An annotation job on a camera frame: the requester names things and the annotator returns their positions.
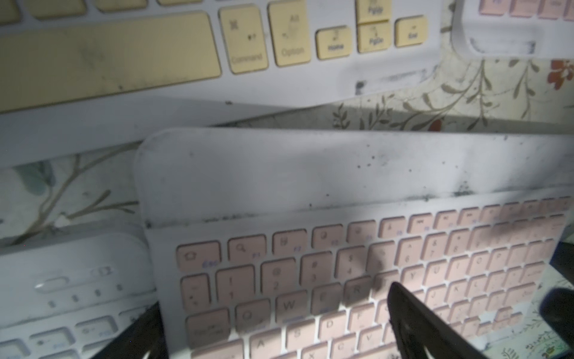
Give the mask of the pink keyboard front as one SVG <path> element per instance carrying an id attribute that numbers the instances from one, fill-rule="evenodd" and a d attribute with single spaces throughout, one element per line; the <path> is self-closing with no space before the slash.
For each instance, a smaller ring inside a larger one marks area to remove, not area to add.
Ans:
<path id="1" fill-rule="evenodd" d="M 134 166 L 171 358 L 398 357 L 392 287 L 484 350 L 573 216 L 565 135 L 174 129 Z"/>

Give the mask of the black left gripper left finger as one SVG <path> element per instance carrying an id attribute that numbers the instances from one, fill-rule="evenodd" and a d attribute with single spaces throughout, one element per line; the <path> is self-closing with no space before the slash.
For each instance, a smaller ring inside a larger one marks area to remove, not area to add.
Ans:
<path id="1" fill-rule="evenodd" d="M 106 358 L 167 358 L 158 302 L 94 356 L 94 359 Z"/>

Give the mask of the white keyboard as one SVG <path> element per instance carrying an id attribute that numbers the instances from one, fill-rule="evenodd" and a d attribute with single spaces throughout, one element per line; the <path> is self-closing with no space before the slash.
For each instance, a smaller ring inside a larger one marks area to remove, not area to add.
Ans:
<path id="1" fill-rule="evenodd" d="M 1 247 L 1 356 L 92 358 L 157 297 L 133 224 L 83 224 Z"/>

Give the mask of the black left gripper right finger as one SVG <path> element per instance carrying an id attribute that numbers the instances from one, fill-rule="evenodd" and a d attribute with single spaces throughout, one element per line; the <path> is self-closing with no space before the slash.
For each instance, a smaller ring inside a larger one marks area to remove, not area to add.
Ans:
<path id="1" fill-rule="evenodd" d="M 399 282 L 391 284 L 387 304 L 403 358 L 485 357 Z"/>

